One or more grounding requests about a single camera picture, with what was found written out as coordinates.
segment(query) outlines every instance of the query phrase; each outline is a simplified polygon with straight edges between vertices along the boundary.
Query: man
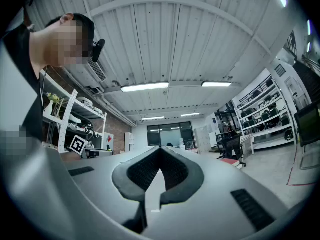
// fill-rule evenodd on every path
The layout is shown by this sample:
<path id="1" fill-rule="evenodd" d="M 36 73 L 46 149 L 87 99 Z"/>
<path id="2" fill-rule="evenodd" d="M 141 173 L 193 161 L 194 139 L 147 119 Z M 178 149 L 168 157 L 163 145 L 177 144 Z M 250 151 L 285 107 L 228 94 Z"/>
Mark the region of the man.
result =
<path id="1" fill-rule="evenodd" d="M 39 74 L 46 66 L 62 67 L 82 63 L 93 49 L 95 25 L 81 14 L 67 13 L 51 20 L 39 32 L 22 24 L 4 37 L 4 44 L 16 67 L 37 93 L 37 99 L 22 126 L 42 141 L 43 102 Z"/>

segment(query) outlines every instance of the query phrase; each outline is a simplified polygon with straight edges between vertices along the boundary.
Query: brick wall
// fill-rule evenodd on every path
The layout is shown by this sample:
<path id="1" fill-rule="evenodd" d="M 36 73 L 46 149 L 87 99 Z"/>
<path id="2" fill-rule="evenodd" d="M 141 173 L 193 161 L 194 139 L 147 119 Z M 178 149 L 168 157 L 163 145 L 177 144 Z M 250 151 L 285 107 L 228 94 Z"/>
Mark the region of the brick wall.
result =
<path id="1" fill-rule="evenodd" d="M 92 100 L 88 95 L 86 95 L 70 78 L 64 71 L 60 68 L 52 68 L 48 66 L 47 74 L 52 77 L 62 88 L 64 88 L 68 93 L 72 93 L 74 89 L 78 91 L 78 97 L 86 97 Z M 98 109 L 101 109 L 103 113 L 107 112 L 106 123 L 105 123 L 105 132 L 114 135 L 113 142 L 113 151 L 114 154 L 120 154 L 120 151 L 125 150 L 125 133 L 131 133 L 132 128 L 128 126 L 120 119 L 112 115 L 110 112 L 106 111 L 99 104 L 97 104 L 94 100 L 92 101 L 93 105 Z M 94 119 L 91 120 L 94 126 L 94 129 L 102 133 L 103 127 L 103 119 Z M 48 133 L 48 124 L 45 124 L 43 129 L 43 141 L 47 140 Z"/>

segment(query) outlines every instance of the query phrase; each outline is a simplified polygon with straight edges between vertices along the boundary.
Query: gray floor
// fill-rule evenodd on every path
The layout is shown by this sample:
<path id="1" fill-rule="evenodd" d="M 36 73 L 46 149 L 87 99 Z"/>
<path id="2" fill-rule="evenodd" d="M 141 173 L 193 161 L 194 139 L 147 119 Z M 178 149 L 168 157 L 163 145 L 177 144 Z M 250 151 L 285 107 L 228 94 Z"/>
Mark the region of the gray floor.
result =
<path id="1" fill-rule="evenodd" d="M 310 183 L 319 177 L 320 167 L 309 170 L 300 169 L 302 154 L 300 145 L 294 144 L 255 150 L 254 154 L 249 155 L 245 160 L 247 167 L 241 170 L 272 191 L 290 209 L 308 198 L 314 187 L 314 184 Z M 304 154 L 306 162 L 303 166 L 307 166 L 311 163 L 310 161 L 312 163 L 319 161 L 319 154 L 320 142 L 307 146 Z M 212 156 L 212 159 L 220 156 L 220 154 L 209 152 L 203 155 Z M 145 208 L 148 224 L 153 223 L 160 212 L 160 195 L 165 191 L 165 179 L 159 171 L 146 192 Z"/>

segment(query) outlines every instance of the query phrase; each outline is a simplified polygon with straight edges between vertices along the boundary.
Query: white ceiling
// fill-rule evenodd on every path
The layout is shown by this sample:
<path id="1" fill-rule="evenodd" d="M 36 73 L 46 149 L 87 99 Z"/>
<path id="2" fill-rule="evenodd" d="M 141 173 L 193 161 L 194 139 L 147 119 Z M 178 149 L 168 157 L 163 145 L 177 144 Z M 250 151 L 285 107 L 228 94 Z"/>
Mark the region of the white ceiling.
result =
<path id="1" fill-rule="evenodd" d="M 123 86 L 229 80 L 240 86 L 105 95 L 133 121 L 153 116 L 167 121 L 211 114 L 251 83 L 294 28 L 295 9 L 288 2 L 283 8 L 278 0 L 34 0 L 27 11 L 38 30 L 64 13 L 92 18 L 95 37 L 106 41 L 99 59 L 106 90 L 112 81 Z"/>

